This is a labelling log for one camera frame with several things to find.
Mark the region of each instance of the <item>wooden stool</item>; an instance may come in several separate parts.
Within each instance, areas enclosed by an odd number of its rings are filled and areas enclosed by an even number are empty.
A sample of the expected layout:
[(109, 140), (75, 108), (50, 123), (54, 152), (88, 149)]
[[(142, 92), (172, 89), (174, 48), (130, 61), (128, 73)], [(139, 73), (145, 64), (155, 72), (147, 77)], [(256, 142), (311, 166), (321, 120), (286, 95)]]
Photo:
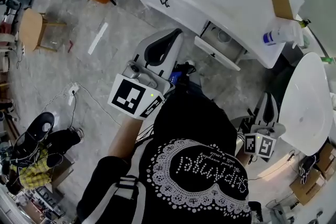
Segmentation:
[(51, 23), (44, 18), (45, 13), (38, 13), (31, 8), (25, 10), (19, 29), (20, 40), (27, 52), (33, 52), (37, 48), (57, 52), (55, 49), (41, 46), (44, 31), (47, 26), (66, 26), (65, 23)]

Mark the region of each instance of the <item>white cable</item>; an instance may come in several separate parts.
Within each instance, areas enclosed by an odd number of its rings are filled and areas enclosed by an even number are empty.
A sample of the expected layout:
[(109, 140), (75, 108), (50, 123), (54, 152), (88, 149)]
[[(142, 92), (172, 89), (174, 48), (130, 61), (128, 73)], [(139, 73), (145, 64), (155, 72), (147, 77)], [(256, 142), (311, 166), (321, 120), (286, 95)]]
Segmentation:
[(102, 111), (104, 111), (118, 126), (120, 126), (120, 124), (115, 121), (115, 119), (101, 106), (101, 104), (95, 98), (93, 98), (93, 96), (91, 95), (91, 93), (82, 84), (80, 84), (79, 82), (72, 82), (72, 83), (69, 83), (68, 85), (66, 85), (62, 91), (60, 91), (57, 95), (55, 95), (55, 97), (52, 98), (46, 104), (46, 106), (42, 109), (42, 111), (40, 112), (40, 114), (47, 108), (47, 106), (49, 106), (52, 102), (54, 102), (59, 96), (62, 95), (64, 98), (66, 98), (67, 95), (69, 95), (68, 93), (66, 93), (66, 88), (69, 87), (69, 86), (74, 85), (75, 83), (78, 84), (78, 85), (80, 85), (83, 88), (83, 90), (85, 90), (90, 95), (90, 97), (94, 100), (94, 102), (96, 102), (98, 104), (98, 106), (102, 109)]

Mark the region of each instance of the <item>black t-shirt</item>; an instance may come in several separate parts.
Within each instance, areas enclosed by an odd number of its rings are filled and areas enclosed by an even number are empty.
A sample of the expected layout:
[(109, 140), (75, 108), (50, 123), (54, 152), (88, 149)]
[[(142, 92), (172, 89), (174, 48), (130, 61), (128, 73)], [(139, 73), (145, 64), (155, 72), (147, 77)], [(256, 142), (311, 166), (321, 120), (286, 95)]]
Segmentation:
[[(175, 94), (163, 105), (145, 144), (139, 163), (139, 182), (145, 187), (142, 223), (250, 223), (247, 174), (233, 157), (236, 130), (213, 102)], [(78, 204), (81, 221), (129, 169), (111, 156), (98, 163)], [(97, 223), (131, 223), (136, 203), (136, 197), (113, 196)]]

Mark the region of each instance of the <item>cardboard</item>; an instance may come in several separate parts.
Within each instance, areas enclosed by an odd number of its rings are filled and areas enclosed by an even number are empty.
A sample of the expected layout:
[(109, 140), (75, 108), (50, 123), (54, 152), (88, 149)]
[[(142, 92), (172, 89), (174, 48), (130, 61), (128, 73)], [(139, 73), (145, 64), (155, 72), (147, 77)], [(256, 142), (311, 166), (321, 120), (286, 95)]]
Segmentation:
[(289, 0), (272, 0), (274, 13), (277, 17), (294, 20)]
[(307, 177), (306, 183), (301, 184), (301, 178), (297, 177), (295, 181), (290, 184), (290, 188), (295, 194), (296, 198), (302, 205), (306, 205), (312, 197), (321, 189), (325, 180), (321, 176), (321, 172), (312, 169)]
[(322, 175), (326, 180), (332, 177), (336, 170), (336, 157), (334, 156), (335, 148), (327, 143), (320, 152), (320, 160), (316, 165), (322, 171)]

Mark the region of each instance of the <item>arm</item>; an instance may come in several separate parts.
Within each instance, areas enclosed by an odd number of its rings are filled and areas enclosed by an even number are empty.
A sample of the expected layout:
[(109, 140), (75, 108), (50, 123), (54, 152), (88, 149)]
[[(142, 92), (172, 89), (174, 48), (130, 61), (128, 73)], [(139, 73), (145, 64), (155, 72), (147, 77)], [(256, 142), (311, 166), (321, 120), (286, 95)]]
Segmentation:
[(238, 151), (236, 158), (241, 162), (243, 166), (246, 166), (248, 161), (250, 160), (251, 155), (247, 155), (244, 153), (244, 144)]
[(128, 158), (134, 149), (135, 140), (138, 137), (143, 121), (125, 116), (112, 144), (109, 148), (108, 156), (121, 159)]

